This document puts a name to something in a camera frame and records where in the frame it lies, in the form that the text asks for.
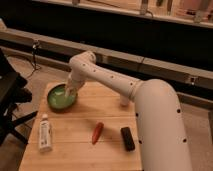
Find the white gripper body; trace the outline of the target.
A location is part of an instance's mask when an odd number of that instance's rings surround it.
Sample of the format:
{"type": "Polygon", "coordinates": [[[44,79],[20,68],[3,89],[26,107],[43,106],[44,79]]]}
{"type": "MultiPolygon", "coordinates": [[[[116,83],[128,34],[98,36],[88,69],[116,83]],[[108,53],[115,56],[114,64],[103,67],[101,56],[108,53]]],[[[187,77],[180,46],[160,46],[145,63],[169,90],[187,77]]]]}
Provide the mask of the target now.
{"type": "Polygon", "coordinates": [[[68,76],[65,84],[65,96],[68,97],[78,92],[78,90],[84,85],[83,80],[77,80],[71,75],[68,76]]]}

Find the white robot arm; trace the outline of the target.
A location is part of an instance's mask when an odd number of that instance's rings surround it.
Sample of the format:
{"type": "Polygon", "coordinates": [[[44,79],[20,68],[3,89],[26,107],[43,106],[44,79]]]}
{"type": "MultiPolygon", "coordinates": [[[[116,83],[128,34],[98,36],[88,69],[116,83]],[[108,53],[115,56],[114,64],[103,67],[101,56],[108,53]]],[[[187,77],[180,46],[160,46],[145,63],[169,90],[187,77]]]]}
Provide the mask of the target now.
{"type": "Polygon", "coordinates": [[[134,103],[143,171],[192,171],[180,102],[170,84],[100,67],[91,51],[71,57],[69,66],[67,93],[79,90],[91,78],[134,103]]]}

